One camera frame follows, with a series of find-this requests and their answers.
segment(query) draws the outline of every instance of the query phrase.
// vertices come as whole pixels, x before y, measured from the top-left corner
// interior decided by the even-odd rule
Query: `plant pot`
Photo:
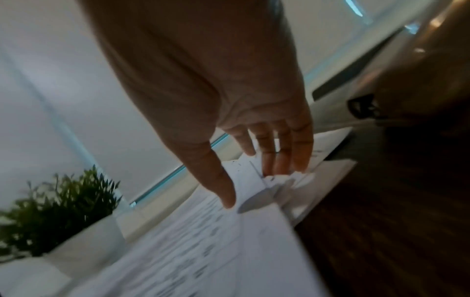
[[[63,274],[81,278],[119,259],[125,248],[121,230],[110,215],[62,243],[44,259]]]

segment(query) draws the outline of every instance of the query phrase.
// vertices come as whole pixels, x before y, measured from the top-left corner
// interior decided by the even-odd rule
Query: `green plant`
[[[27,198],[0,212],[0,256],[14,259],[48,253],[111,215],[121,200],[115,196],[119,183],[98,174],[95,166],[78,179],[57,174],[54,179],[35,188],[28,182]]]

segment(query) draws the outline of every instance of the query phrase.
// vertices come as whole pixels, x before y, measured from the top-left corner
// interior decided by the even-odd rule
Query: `hand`
[[[224,207],[235,204],[235,190],[209,143],[216,126],[250,156],[248,130],[255,134],[265,176],[306,170],[313,127],[280,2],[81,3],[129,97]]]

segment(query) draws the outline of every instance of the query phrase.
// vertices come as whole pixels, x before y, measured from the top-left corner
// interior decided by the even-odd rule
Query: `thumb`
[[[202,186],[219,196],[225,208],[235,205],[234,183],[222,167],[209,141],[203,143],[183,143],[170,139],[162,141]]]

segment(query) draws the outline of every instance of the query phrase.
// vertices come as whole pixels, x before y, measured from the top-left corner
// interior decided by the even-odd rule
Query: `table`
[[[355,128],[355,169],[296,227],[335,296],[470,295],[470,140]]]

